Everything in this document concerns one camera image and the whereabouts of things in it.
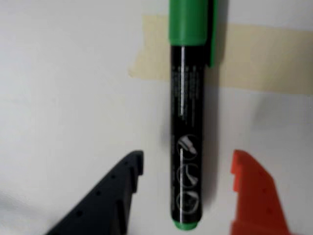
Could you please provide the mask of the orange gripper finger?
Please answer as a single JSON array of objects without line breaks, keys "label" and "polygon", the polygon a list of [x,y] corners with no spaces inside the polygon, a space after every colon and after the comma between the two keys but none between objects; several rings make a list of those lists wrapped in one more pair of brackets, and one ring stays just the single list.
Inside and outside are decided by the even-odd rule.
[{"label": "orange gripper finger", "polygon": [[231,235],[291,235],[272,176],[249,153],[233,152],[231,173],[237,192]]}]

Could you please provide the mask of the navy gripper finger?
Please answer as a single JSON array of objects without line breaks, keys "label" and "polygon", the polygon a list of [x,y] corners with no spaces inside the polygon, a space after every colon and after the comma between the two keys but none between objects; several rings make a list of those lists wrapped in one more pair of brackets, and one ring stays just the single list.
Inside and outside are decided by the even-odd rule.
[{"label": "navy gripper finger", "polygon": [[143,151],[129,153],[48,234],[125,235],[143,168]]}]

